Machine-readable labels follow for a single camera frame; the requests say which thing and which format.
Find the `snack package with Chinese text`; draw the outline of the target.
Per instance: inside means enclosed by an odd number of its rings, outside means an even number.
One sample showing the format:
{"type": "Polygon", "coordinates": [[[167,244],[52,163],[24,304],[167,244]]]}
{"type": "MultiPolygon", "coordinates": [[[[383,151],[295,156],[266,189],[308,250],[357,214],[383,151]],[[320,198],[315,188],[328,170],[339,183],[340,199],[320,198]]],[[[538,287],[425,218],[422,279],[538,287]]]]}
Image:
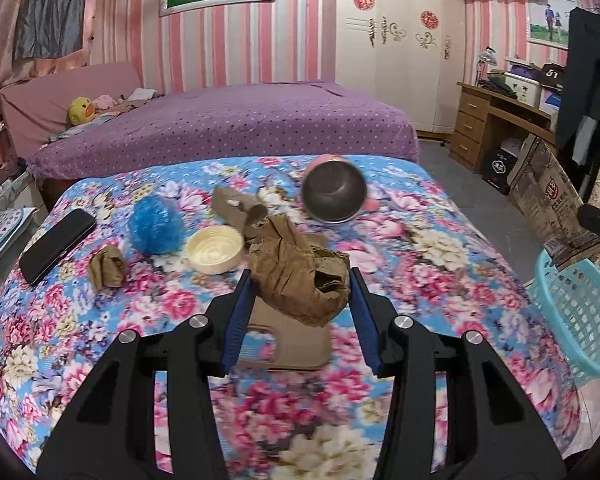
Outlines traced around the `snack package with Chinese text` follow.
{"type": "Polygon", "coordinates": [[[582,228],[577,217],[583,200],[539,136],[529,134],[522,142],[507,183],[509,197],[558,271],[600,253],[600,237],[582,228]]]}

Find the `brown cardboard tray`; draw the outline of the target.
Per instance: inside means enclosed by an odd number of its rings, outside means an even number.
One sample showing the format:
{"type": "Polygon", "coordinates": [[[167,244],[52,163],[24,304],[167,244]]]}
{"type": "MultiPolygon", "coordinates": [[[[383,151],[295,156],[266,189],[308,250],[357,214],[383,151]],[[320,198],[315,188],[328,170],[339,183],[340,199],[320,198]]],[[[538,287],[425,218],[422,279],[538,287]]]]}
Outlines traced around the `brown cardboard tray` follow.
{"type": "Polygon", "coordinates": [[[332,356],[330,327],[306,326],[256,298],[239,352],[242,366],[312,372],[332,356]]]}

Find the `light blue plastic basket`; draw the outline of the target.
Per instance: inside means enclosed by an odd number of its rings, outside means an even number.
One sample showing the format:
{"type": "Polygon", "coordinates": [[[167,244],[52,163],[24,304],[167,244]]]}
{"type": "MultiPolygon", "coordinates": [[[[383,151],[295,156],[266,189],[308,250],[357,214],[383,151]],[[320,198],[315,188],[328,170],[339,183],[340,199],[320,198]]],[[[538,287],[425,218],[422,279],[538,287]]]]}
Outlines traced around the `light blue plastic basket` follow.
{"type": "Polygon", "coordinates": [[[588,259],[559,270],[550,255],[535,261],[528,287],[532,306],[545,318],[582,387],[600,379],[600,270],[588,259]]]}

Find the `black hanging jacket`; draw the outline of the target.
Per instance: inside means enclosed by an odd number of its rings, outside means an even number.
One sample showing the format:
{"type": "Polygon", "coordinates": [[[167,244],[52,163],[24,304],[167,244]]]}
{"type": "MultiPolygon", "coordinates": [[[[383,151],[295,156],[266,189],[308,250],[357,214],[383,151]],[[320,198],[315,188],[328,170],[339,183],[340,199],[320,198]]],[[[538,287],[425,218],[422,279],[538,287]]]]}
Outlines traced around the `black hanging jacket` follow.
{"type": "Polygon", "coordinates": [[[584,200],[600,170],[600,14],[569,18],[568,58],[556,124],[557,159],[584,200]]]}

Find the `blue crumpled plastic bag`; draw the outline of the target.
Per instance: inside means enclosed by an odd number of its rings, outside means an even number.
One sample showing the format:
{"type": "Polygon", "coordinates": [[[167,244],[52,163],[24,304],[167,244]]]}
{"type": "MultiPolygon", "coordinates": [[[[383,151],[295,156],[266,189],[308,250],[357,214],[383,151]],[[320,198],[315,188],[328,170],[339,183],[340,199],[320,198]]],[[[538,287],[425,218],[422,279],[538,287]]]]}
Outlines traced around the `blue crumpled plastic bag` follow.
{"type": "Polygon", "coordinates": [[[185,240],[180,211],[157,195],[146,196],[134,205],[129,231],[132,246],[150,256],[179,252],[185,240]]]}

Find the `small crumpled brown paper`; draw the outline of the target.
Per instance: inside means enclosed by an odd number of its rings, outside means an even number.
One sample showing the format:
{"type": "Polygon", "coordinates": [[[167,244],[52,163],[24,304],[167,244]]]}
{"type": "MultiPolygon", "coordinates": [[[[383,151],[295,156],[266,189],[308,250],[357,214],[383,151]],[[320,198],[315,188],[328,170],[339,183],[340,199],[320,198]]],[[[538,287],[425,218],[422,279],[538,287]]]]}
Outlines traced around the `small crumpled brown paper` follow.
{"type": "Polygon", "coordinates": [[[121,288],[128,275],[128,266],[117,246],[106,245],[92,255],[87,271],[92,286],[100,292],[104,288],[121,288]]]}

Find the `white storage box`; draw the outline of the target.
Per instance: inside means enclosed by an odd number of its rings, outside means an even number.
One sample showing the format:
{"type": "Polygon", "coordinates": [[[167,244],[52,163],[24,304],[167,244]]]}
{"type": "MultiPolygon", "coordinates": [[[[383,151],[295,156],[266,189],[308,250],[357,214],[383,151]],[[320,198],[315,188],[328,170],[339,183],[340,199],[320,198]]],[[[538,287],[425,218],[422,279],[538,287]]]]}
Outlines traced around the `white storage box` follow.
{"type": "Polygon", "coordinates": [[[539,107],[541,86],[536,80],[506,72],[505,83],[516,94],[519,102],[531,107],[539,107]]]}

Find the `wooden desk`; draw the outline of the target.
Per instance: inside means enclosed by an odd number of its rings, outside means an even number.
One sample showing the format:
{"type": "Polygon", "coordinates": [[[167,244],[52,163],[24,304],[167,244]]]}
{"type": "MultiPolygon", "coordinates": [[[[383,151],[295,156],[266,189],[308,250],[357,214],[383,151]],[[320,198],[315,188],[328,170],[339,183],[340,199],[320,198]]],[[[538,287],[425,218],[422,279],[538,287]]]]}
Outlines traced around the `wooden desk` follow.
{"type": "Polygon", "coordinates": [[[504,94],[460,84],[460,104],[451,136],[450,157],[473,174],[482,174],[483,161],[502,148],[518,159],[529,134],[539,136],[557,152],[550,116],[504,94]]]}

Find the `black glasses case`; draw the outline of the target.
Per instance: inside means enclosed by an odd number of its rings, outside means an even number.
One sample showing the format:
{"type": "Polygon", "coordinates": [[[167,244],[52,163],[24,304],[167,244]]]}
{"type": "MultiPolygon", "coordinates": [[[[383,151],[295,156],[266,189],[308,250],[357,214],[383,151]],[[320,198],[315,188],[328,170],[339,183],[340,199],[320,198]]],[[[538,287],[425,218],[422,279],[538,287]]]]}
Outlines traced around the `black glasses case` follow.
{"type": "Polygon", "coordinates": [[[96,219],[83,209],[63,216],[21,255],[20,271],[26,283],[36,286],[96,228],[96,219]]]}

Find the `purple dotted bed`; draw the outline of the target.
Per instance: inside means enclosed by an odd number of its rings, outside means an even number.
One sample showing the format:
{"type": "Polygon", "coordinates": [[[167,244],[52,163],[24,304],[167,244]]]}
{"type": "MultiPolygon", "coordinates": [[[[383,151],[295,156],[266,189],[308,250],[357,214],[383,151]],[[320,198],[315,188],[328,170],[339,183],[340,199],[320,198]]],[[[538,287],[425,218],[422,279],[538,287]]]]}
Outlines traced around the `purple dotted bed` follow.
{"type": "Polygon", "coordinates": [[[327,81],[243,84],[173,93],[40,148],[39,179],[107,177],[194,160],[381,155],[418,162],[403,110],[327,81]]]}

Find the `desk lamp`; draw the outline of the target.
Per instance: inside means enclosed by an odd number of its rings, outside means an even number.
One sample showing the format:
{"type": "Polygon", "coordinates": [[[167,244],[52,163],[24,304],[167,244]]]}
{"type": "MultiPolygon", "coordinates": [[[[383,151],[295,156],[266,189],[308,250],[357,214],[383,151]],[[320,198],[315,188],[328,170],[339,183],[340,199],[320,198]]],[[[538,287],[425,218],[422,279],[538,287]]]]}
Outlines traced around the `desk lamp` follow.
{"type": "Polygon", "coordinates": [[[492,47],[487,46],[482,52],[478,54],[475,85],[478,86],[480,81],[487,80],[490,68],[497,65],[498,59],[496,58],[495,50],[492,47]]]}

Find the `small framed couple photo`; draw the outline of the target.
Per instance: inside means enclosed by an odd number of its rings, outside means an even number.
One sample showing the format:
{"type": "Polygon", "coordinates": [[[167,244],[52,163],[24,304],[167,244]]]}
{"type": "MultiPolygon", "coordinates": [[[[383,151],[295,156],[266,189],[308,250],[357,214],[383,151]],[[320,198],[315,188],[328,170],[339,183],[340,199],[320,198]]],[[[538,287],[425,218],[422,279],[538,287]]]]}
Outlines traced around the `small framed couple photo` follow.
{"type": "Polygon", "coordinates": [[[528,41],[567,50],[570,14],[578,6],[578,0],[528,0],[528,41]]]}

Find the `white wardrobe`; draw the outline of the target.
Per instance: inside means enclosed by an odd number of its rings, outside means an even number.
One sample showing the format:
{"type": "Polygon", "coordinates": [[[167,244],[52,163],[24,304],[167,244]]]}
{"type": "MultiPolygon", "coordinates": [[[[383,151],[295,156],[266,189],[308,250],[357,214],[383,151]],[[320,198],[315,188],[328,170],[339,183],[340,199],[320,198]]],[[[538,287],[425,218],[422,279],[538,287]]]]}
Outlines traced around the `white wardrobe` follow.
{"type": "Polygon", "coordinates": [[[464,0],[337,0],[335,80],[400,108],[415,130],[454,130],[464,0]]]}

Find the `pink bed headboard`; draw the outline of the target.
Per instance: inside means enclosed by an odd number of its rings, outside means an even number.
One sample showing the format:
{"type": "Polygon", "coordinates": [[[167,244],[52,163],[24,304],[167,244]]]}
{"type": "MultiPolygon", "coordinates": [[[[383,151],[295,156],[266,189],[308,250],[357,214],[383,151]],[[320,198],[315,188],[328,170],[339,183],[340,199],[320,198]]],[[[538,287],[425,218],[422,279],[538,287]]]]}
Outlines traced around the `pink bed headboard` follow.
{"type": "Polygon", "coordinates": [[[16,155],[29,158],[50,136],[68,128],[68,109],[75,98],[120,98],[142,85],[131,62],[84,66],[4,88],[0,111],[16,155]]]}

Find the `grey window curtain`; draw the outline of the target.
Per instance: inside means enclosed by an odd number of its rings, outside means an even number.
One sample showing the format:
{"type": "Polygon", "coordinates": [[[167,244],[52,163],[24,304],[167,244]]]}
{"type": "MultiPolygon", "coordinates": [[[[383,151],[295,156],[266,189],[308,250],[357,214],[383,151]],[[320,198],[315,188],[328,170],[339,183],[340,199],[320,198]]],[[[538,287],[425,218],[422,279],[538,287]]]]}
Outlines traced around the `grey window curtain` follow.
{"type": "Polygon", "coordinates": [[[82,49],[86,0],[23,0],[14,59],[64,58],[82,49]]]}

